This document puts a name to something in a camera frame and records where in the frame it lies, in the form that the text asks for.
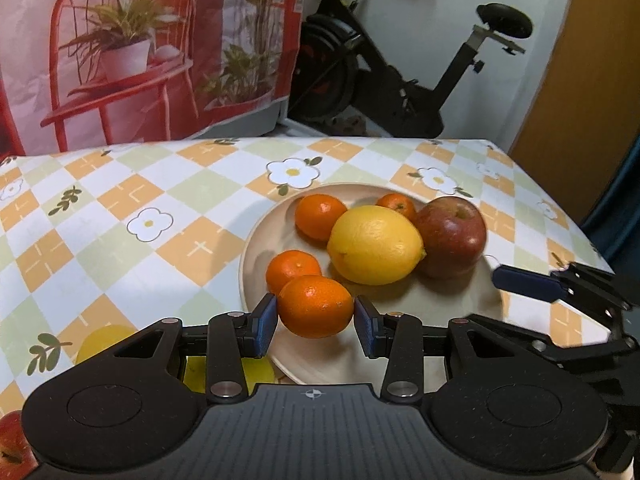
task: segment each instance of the beige plate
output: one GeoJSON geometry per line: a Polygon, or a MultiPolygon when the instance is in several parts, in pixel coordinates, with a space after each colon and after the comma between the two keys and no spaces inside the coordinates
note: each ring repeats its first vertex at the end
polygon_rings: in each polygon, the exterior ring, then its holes
{"type": "MultiPolygon", "coordinates": [[[[294,211],[306,194],[325,193],[352,207],[375,204],[390,192],[394,190],[368,184],[325,184],[276,204],[255,225],[240,258],[240,295],[245,309],[253,309],[267,293],[264,273],[271,259],[282,251],[298,249],[313,254],[325,276],[339,280],[354,296],[366,295],[381,313],[400,311],[435,326],[446,326],[452,317],[474,312],[502,319],[500,294],[492,285],[491,269],[485,259],[464,280],[439,282],[412,273],[391,285],[356,285],[335,275],[324,248],[303,240],[296,232],[294,211]]],[[[416,207],[424,205],[414,202],[416,207]]],[[[372,383],[376,392],[380,391],[387,363],[386,359],[370,360],[364,356],[353,322],[338,335],[324,339],[299,337],[279,322],[270,357],[298,384],[372,383]]],[[[442,358],[425,358],[424,370],[425,391],[444,384],[442,358]]]]}

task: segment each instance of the tablecloth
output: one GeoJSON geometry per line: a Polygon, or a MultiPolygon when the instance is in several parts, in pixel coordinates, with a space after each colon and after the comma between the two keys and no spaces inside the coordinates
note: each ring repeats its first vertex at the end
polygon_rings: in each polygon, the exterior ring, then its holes
{"type": "MultiPolygon", "coordinates": [[[[609,270],[485,140],[185,140],[11,157],[0,166],[0,412],[71,367],[105,325],[135,330],[170,316],[204,324],[242,310],[239,256],[251,228],[278,200],[328,182],[468,198],[489,229],[492,266],[548,272],[577,260],[609,270]]],[[[503,303],[507,321],[557,344],[606,336],[562,303],[507,293],[503,303]]]]}

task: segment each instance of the blue curtain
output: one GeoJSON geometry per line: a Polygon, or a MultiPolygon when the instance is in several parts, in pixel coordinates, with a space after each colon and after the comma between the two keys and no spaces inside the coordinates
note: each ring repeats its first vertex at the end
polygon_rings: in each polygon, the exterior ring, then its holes
{"type": "Polygon", "coordinates": [[[640,136],[580,227],[615,272],[640,279],[640,136]]]}

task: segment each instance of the white wall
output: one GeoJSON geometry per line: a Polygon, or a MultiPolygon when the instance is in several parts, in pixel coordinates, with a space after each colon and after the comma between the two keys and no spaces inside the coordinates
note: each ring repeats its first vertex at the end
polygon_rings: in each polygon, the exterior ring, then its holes
{"type": "MultiPolygon", "coordinates": [[[[314,12],[318,1],[305,0],[305,12],[314,12]]],[[[528,52],[508,56],[487,41],[478,55],[484,70],[469,70],[442,110],[442,137],[489,139],[508,150],[543,78],[568,0],[365,0],[357,15],[390,64],[432,88],[479,23],[476,7],[491,2],[533,20],[533,36],[522,41],[528,52]]]]}

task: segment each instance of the citrus fruit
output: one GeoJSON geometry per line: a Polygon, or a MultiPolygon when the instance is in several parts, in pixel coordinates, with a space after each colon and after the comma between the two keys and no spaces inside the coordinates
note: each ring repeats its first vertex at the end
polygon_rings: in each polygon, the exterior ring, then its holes
{"type": "Polygon", "coordinates": [[[342,215],[326,249],[335,270],[361,285],[401,280],[424,256],[418,229],[400,213],[377,205],[342,215]]]}
{"type": "Polygon", "coordinates": [[[353,317],[353,299],[340,283],[324,276],[300,276],[283,287],[278,315],[300,337],[320,338],[342,332],[353,317]]]}
{"type": "Polygon", "coordinates": [[[335,222],[345,211],[347,206],[335,196],[319,193],[307,195],[296,207],[296,227],[313,240],[327,242],[335,222]]]}
{"type": "Polygon", "coordinates": [[[94,330],[82,341],[76,355],[76,364],[86,361],[89,357],[99,354],[135,333],[135,328],[124,325],[107,325],[94,330]]]}
{"type": "MultiPolygon", "coordinates": [[[[263,357],[262,359],[242,359],[242,370],[244,370],[244,378],[246,386],[251,395],[257,383],[276,382],[276,375],[273,372],[270,361],[263,357]]],[[[187,357],[187,365],[184,369],[184,377],[182,382],[192,391],[199,394],[204,393],[205,378],[207,375],[207,358],[204,356],[187,357]]]]}
{"type": "Polygon", "coordinates": [[[388,193],[380,198],[376,202],[376,205],[398,211],[402,216],[407,218],[409,222],[413,222],[417,215],[414,202],[401,193],[388,193]]]}
{"type": "Polygon", "coordinates": [[[290,280],[306,274],[322,276],[318,260],[309,253],[290,250],[278,254],[269,262],[264,277],[269,292],[277,295],[290,280]]]}

